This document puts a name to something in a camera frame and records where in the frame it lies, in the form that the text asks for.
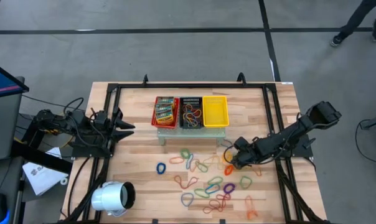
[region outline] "wooden table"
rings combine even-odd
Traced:
[[[107,82],[93,83],[88,100],[87,115],[90,115],[90,108],[95,111],[102,110],[106,95]],[[285,126],[296,121],[296,114],[299,112],[298,101],[292,84],[276,84],[278,98],[280,101],[283,122]],[[101,216],[103,223],[151,223],[152,219],[158,219],[159,223],[218,223],[220,219],[226,219],[227,223],[284,223],[283,208],[281,203],[278,179],[275,164],[269,163],[261,166],[261,176],[257,176],[254,171],[259,171],[259,167],[253,170],[246,167],[242,170],[234,170],[231,175],[224,176],[223,170],[217,167],[217,161],[211,164],[209,171],[202,173],[199,170],[190,172],[186,170],[185,163],[170,164],[169,158],[179,156],[181,148],[186,147],[194,153],[194,158],[201,161],[213,156],[221,156],[224,147],[216,146],[215,140],[191,140],[173,139],[167,140],[165,146],[160,146],[157,141],[156,128],[151,126],[151,116],[153,104],[156,96],[206,96],[225,95],[228,99],[228,113],[230,126],[227,127],[227,139],[236,140],[243,136],[246,139],[253,139],[255,136],[265,137],[268,134],[268,123],[266,120],[265,106],[261,89],[257,88],[130,88],[122,89],[120,108],[124,114],[123,120],[134,124],[136,129],[132,136],[129,136],[116,145],[115,155],[110,160],[107,180],[120,182],[130,181],[136,189],[136,201],[134,206],[122,217],[110,217],[106,213]],[[273,99],[269,94],[271,107]],[[77,179],[77,183],[72,195],[72,209],[77,206],[82,197],[87,192],[88,180],[92,169],[90,159]],[[316,215],[326,219],[322,198],[319,191],[314,167],[302,158],[293,158],[294,174],[299,193],[312,208]],[[73,163],[70,182],[68,185],[63,212],[67,211],[67,202],[78,168],[84,159],[77,159]],[[163,162],[167,165],[166,173],[158,175],[156,165]],[[186,185],[191,177],[198,177],[198,183],[186,190],[182,190],[176,182],[174,176],[182,177],[182,184]],[[195,196],[190,207],[181,204],[181,195],[184,192],[194,193],[196,188],[204,188],[207,181],[216,175],[223,177],[222,187],[232,182],[237,185],[231,193],[231,200],[227,201],[224,211],[214,210],[210,214],[205,214],[202,209],[209,204],[210,199]],[[239,186],[239,181],[243,175],[252,178],[251,186],[243,190]],[[252,220],[247,219],[247,208],[245,197],[250,195],[253,199],[258,217]],[[288,192],[289,206],[292,218],[295,218],[293,199]],[[91,210],[90,217],[93,218],[94,211]]]

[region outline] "black tray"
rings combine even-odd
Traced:
[[[198,120],[198,125],[194,127],[188,126],[188,123],[184,121],[182,115],[184,114],[184,106],[191,105],[193,109],[201,110],[202,114]],[[184,129],[199,129],[203,125],[203,107],[202,107],[202,97],[180,97],[180,127]]]

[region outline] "computer screen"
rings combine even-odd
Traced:
[[[0,96],[7,96],[29,91],[18,79],[0,68]]]

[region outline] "white cylindrical camera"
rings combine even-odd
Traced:
[[[134,205],[136,192],[130,182],[106,182],[96,189],[91,197],[91,205],[96,211],[107,211],[108,215],[122,216]]]

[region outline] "concrete floor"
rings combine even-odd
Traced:
[[[337,28],[360,0],[266,0],[271,28]],[[376,9],[362,23],[371,27]],[[254,0],[2,0],[0,30],[262,27]],[[355,148],[362,119],[376,116],[376,44],[356,32],[338,49],[335,33],[272,33],[281,80],[293,82],[302,111],[330,101],[343,117],[314,131],[317,176],[328,219],[376,224],[376,164]],[[94,81],[272,81],[265,35],[88,34],[0,35],[0,66],[25,76],[27,94],[55,103],[88,98]],[[22,99],[21,113],[61,108]],[[64,139],[46,139],[62,144]],[[376,128],[359,132],[360,147],[376,158]],[[64,187],[26,204],[24,223],[55,222]]]

